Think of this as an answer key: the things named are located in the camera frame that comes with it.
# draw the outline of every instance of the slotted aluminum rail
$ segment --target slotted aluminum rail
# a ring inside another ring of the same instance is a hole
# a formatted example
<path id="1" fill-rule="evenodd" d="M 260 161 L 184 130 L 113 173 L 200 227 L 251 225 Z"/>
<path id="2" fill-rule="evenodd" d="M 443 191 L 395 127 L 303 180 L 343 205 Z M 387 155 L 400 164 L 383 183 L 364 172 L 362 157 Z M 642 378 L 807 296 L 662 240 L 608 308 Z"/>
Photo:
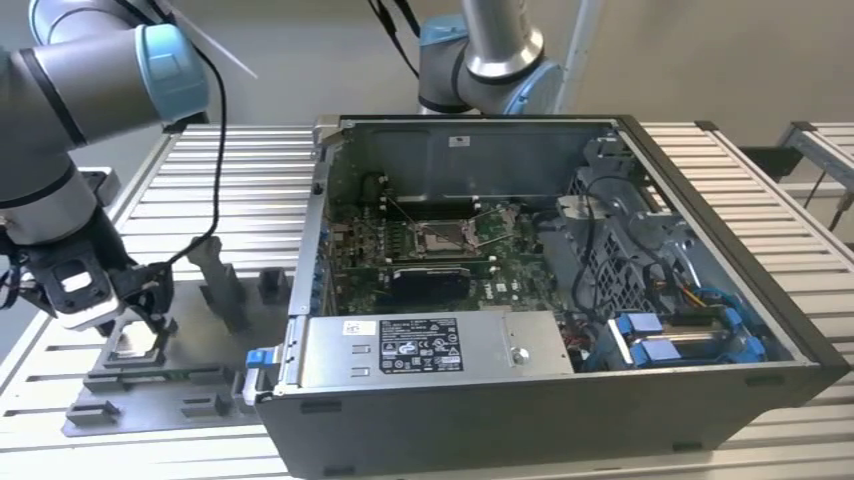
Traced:
<path id="1" fill-rule="evenodd" d="M 854 363 L 854 262 L 845 246 L 740 155 L 694 124 L 644 124 L 735 234 Z M 164 259 L 209 220 L 217 127 L 164 138 L 113 219 L 141 262 Z M 223 176 L 223 260 L 240 275 L 295 265 L 313 160 L 308 127 L 232 127 Z M 179 279 L 199 278 L 188 263 Z M 259 426 L 65 438 L 64 410 L 103 340 L 39 316 L 0 366 L 0 475 L 288 478 Z M 567 435 L 583 432 L 567 431 Z M 819 479 L 854 476 L 854 374 L 802 408 L 762 415 L 710 453 L 394 478 Z"/>

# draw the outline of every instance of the blue clip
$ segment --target blue clip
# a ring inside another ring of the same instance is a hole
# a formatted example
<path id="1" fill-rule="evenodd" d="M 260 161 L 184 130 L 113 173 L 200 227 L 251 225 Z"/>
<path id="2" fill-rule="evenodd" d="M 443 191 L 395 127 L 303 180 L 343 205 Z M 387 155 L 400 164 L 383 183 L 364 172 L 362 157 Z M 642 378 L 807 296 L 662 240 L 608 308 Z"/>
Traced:
<path id="1" fill-rule="evenodd" d="M 650 357 L 646 354 L 646 350 L 643 349 L 642 345 L 632 345 L 628 349 L 628 354 L 631 355 L 631 359 L 634 360 L 635 366 L 638 368 L 643 368 L 647 366 L 647 364 L 650 363 Z"/>
<path id="2" fill-rule="evenodd" d="M 628 320 L 628 314 L 623 313 L 616 319 L 616 329 L 622 335 L 631 333 L 631 321 Z"/>
<path id="3" fill-rule="evenodd" d="M 245 368 L 264 368 L 273 364 L 272 349 L 259 348 L 245 354 Z"/>
<path id="4" fill-rule="evenodd" d="M 734 308 L 727 308 L 723 311 L 723 318 L 730 325 L 730 328 L 735 330 L 742 326 L 742 316 L 738 314 Z"/>
<path id="5" fill-rule="evenodd" d="M 728 353 L 727 356 L 735 363 L 759 363 L 764 357 L 764 345 L 756 337 L 750 336 L 744 339 L 742 350 Z"/>

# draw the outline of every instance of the white wall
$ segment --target white wall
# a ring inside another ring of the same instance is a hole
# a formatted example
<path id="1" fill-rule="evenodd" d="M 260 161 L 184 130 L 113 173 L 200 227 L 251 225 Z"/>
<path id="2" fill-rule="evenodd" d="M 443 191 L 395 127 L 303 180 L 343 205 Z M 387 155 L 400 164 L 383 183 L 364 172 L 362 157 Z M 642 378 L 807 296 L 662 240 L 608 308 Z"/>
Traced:
<path id="1" fill-rule="evenodd" d="M 386 0 L 392 13 L 394 2 Z M 420 20 L 459 12 L 459 0 L 411 0 Z M 578 0 L 531 0 L 546 49 L 566 57 Z M 257 73 L 224 57 L 231 119 L 236 123 L 311 123 L 327 113 L 412 113 L 418 84 L 366 0 L 179 0 L 203 30 Z M 418 40 L 398 16 L 398 37 L 418 65 Z"/>
<path id="2" fill-rule="evenodd" d="M 851 121 L 853 19 L 850 0 L 606 0 L 575 111 L 712 120 L 756 143 Z"/>

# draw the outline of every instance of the warning label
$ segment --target warning label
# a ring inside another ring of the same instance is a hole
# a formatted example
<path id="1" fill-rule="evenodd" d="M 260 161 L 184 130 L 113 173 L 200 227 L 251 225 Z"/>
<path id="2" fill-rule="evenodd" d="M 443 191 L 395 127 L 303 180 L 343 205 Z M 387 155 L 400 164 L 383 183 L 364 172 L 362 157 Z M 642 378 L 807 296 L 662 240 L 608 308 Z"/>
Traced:
<path id="1" fill-rule="evenodd" d="M 463 371 L 455 318 L 380 320 L 379 344 L 383 373 Z"/>

